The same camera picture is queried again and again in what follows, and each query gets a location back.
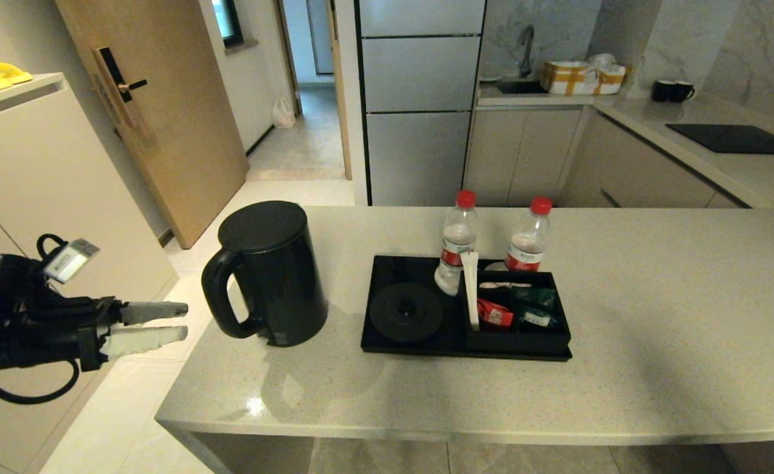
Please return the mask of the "clear water bottle red cap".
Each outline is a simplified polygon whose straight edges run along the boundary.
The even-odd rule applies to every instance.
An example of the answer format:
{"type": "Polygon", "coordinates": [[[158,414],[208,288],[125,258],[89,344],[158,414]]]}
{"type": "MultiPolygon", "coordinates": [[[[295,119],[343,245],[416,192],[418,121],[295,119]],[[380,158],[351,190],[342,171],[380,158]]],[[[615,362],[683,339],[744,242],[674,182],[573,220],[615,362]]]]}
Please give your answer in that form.
{"type": "Polygon", "coordinates": [[[478,235],[477,195],[469,190],[458,192],[454,208],[448,213],[442,228],[439,264],[433,276],[439,289],[454,296],[458,292],[463,272],[461,256],[474,251],[478,235]]]}
{"type": "Polygon", "coordinates": [[[538,272],[550,239],[552,199],[535,197],[517,222],[509,240],[505,267],[508,272],[538,272]]]}

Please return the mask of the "white long paper sachet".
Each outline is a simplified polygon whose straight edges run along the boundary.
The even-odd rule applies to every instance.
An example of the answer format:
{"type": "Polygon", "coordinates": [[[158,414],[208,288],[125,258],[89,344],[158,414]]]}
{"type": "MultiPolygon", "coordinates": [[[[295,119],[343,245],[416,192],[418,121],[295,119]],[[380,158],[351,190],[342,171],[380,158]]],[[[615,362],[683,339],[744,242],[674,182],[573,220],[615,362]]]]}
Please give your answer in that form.
{"type": "Polygon", "coordinates": [[[471,330],[478,331],[480,330],[479,310],[477,307],[479,253],[476,251],[463,252],[460,257],[463,264],[463,282],[465,283],[469,326],[471,326],[471,330]]]}

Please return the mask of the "black compartment organizer box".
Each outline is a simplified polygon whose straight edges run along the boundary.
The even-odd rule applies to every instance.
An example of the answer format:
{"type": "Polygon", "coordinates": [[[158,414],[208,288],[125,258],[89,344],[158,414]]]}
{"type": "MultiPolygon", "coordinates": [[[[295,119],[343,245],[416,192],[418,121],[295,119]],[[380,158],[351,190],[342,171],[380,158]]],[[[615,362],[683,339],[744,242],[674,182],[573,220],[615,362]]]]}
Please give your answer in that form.
{"type": "Polygon", "coordinates": [[[510,308],[513,312],[513,324],[508,329],[486,327],[480,322],[480,330],[473,331],[469,326],[465,283],[460,285],[458,309],[462,311],[463,349],[469,354],[482,354],[497,358],[559,359],[571,358],[569,344],[573,336],[565,315],[565,310],[559,296],[556,281],[547,272],[486,272],[477,273],[477,298],[490,300],[510,308]],[[519,326],[515,312],[525,305],[511,299],[510,288],[482,289],[481,282],[524,282],[531,283],[532,288],[553,288],[557,292],[552,310],[558,321],[556,328],[538,328],[519,326]]]}

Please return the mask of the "dark green tea packet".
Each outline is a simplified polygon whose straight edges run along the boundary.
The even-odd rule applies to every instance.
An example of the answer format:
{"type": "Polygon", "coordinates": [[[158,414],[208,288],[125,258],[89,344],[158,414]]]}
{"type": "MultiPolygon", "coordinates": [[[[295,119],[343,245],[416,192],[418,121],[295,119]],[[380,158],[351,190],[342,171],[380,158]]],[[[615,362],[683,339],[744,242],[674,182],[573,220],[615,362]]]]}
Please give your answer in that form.
{"type": "Polygon", "coordinates": [[[550,310],[524,306],[516,310],[515,315],[519,326],[522,328],[538,327],[538,328],[556,328],[558,327],[558,321],[555,315],[550,310]]]}
{"type": "Polygon", "coordinates": [[[553,288],[513,287],[510,289],[513,301],[532,308],[552,311],[557,292],[553,288]]]}

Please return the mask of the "red sachet packet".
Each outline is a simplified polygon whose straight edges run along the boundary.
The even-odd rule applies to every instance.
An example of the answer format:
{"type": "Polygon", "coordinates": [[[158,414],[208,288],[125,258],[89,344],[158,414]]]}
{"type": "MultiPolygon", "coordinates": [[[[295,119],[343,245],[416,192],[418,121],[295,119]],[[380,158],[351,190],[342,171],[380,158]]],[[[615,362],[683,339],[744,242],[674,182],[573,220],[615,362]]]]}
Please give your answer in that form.
{"type": "Polygon", "coordinates": [[[513,312],[507,306],[490,300],[478,299],[477,311],[480,322],[486,327],[508,329],[513,324],[513,312]]]}

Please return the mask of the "narrow wooden door leaf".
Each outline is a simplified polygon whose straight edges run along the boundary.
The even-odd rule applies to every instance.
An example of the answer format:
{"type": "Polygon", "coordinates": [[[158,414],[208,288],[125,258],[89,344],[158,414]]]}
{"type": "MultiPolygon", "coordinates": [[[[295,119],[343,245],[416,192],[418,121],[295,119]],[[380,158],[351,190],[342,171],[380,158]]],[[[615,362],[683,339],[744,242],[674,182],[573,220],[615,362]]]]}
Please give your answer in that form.
{"type": "Polygon", "coordinates": [[[351,155],[349,150],[348,118],[345,93],[343,90],[342,55],[337,30],[335,0],[326,0],[326,13],[328,15],[330,47],[332,48],[332,62],[334,66],[333,75],[337,100],[337,116],[341,131],[343,167],[345,179],[352,181],[353,168],[351,167],[351,155]]]}

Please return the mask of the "black round kettle base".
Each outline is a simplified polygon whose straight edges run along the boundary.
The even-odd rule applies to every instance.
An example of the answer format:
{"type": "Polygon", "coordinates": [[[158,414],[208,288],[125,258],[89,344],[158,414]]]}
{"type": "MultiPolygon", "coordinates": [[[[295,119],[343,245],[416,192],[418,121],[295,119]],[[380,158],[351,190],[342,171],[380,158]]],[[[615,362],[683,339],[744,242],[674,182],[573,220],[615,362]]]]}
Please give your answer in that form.
{"type": "Polygon", "coordinates": [[[418,283],[387,285],[372,297],[369,317],[375,329],[391,342],[411,345],[433,337],[444,321],[442,302],[418,283]]]}

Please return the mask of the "chrome kitchen faucet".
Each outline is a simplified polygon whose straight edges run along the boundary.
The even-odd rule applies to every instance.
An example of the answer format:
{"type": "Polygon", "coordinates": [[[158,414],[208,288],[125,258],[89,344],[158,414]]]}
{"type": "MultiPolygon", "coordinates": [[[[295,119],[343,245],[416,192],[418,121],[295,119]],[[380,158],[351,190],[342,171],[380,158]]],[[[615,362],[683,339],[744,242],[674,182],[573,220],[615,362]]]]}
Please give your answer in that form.
{"type": "Polygon", "coordinates": [[[521,79],[528,78],[532,73],[532,45],[534,45],[535,27],[533,24],[528,24],[523,29],[519,42],[523,46],[523,57],[519,62],[519,75],[517,77],[521,79]]]}

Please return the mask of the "dark framed window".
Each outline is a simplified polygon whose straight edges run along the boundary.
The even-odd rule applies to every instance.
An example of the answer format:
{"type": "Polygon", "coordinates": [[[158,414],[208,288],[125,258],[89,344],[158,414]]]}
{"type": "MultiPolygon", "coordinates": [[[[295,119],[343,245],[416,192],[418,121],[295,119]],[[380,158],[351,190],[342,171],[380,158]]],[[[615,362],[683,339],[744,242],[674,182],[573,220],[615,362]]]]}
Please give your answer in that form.
{"type": "Polygon", "coordinates": [[[222,42],[227,49],[245,45],[234,0],[211,0],[222,42]]]}

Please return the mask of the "silver refrigerator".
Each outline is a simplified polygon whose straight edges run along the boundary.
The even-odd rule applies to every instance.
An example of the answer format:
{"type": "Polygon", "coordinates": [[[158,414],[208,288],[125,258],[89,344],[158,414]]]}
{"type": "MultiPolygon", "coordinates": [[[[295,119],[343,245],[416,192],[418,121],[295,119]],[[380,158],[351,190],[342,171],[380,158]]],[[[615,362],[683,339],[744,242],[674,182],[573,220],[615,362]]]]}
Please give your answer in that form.
{"type": "Polygon", "coordinates": [[[461,189],[486,0],[355,0],[371,206],[449,207],[461,189]]]}

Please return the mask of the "black electric kettle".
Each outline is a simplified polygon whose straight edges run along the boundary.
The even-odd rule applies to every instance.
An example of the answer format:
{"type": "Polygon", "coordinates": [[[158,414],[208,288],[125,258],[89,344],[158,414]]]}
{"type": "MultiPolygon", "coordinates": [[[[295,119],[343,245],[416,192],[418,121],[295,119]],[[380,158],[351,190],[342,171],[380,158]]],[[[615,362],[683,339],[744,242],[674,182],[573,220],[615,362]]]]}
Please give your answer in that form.
{"type": "Polygon", "coordinates": [[[279,348],[319,333],[328,304],[299,204],[275,200],[240,208],[217,237],[220,249],[204,267],[201,287],[222,333],[263,336],[279,348]]]}

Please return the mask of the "silver left wrist module box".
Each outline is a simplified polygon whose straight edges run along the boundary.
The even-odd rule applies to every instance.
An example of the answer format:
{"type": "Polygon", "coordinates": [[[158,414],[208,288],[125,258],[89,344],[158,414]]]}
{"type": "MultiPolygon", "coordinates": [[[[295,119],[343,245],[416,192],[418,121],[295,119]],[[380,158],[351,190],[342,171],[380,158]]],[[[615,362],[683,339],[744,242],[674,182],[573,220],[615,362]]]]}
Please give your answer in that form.
{"type": "Polygon", "coordinates": [[[65,243],[47,258],[41,273],[58,283],[72,280],[99,252],[101,248],[88,240],[77,239],[65,243]]]}

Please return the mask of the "light wooden door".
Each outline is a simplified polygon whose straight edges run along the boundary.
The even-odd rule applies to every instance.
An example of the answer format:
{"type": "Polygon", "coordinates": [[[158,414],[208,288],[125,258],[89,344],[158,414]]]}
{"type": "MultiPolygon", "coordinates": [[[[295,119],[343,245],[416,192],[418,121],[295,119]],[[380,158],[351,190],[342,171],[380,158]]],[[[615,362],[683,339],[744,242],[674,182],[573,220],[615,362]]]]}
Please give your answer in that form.
{"type": "Polygon", "coordinates": [[[54,0],[93,89],[183,249],[245,181],[247,163],[199,0],[54,0]],[[93,49],[111,48],[146,127],[107,98],[93,49]]]}

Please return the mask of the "beige kitchen base cabinets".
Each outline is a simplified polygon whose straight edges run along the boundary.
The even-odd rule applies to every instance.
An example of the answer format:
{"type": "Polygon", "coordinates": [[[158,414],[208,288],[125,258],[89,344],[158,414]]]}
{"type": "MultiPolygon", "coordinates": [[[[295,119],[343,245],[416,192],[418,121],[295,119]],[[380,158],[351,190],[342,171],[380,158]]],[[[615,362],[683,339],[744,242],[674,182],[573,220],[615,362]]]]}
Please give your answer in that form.
{"type": "Polygon", "coordinates": [[[475,114],[463,183],[483,207],[743,208],[713,181],[592,106],[475,114]]]}

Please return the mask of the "black rectangular serving tray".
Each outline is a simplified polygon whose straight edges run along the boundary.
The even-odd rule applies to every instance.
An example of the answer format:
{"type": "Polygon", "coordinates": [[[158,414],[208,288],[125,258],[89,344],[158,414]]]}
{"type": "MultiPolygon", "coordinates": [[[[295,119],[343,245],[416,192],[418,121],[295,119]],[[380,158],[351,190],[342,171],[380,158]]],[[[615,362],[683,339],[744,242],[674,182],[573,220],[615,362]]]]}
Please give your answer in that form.
{"type": "MultiPolygon", "coordinates": [[[[462,311],[458,309],[460,301],[458,294],[450,296],[440,290],[433,280],[434,270],[438,266],[438,258],[422,256],[393,256],[378,255],[374,258],[374,269],[370,278],[369,302],[379,289],[393,283],[412,282],[423,285],[433,291],[442,302],[444,309],[444,321],[439,331],[430,339],[411,345],[403,345],[391,342],[383,337],[375,329],[370,321],[369,310],[367,306],[364,326],[361,339],[361,348],[366,353],[375,354],[396,354],[407,356],[428,356],[428,357],[464,357],[464,358],[497,358],[482,354],[469,354],[463,349],[463,323],[462,311]]],[[[480,260],[480,269],[484,268],[493,260],[480,260]]],[[[544,362],[567,362],[568,360],[547,359],[523,359],[523,358],[499,358],[513,360],[531,360],[544,362]]]]}

